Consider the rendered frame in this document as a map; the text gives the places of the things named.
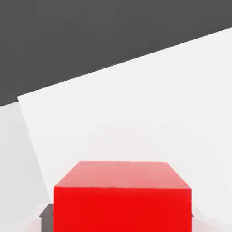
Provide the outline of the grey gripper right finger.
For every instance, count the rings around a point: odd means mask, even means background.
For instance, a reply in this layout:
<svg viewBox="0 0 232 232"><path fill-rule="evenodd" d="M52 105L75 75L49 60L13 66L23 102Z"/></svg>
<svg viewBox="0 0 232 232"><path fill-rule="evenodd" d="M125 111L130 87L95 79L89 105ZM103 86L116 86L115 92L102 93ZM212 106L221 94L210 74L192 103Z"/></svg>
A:
<svg viewBox="0 0 232 232"><path fill-rule="evenodd" d="M214 232L214 226L205 216L192 213L192 232Z"/></svg>

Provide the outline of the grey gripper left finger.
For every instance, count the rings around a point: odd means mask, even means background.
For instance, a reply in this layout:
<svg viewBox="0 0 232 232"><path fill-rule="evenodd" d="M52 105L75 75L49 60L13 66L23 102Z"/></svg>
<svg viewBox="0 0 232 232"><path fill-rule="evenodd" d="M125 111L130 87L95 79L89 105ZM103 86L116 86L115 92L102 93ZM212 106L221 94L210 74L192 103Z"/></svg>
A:
<svg viewBox="0 0 232 232"><path fill-rule="evenodd" d="M30 218L27 232L53 232L53 204L48 204L43 210L39 207Z"/></svg>

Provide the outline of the small red cube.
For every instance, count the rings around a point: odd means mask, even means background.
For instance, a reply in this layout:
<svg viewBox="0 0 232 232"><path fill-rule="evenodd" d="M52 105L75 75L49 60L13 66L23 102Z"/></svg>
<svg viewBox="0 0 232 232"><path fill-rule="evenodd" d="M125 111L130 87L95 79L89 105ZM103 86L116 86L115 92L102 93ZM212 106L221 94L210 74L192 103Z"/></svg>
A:
<svg viewBox="0 0 232 232"><path fill-rule="evenodd" d="M81 161L54 187L53 232L192 232L192 190L166 162Z"/></svg>

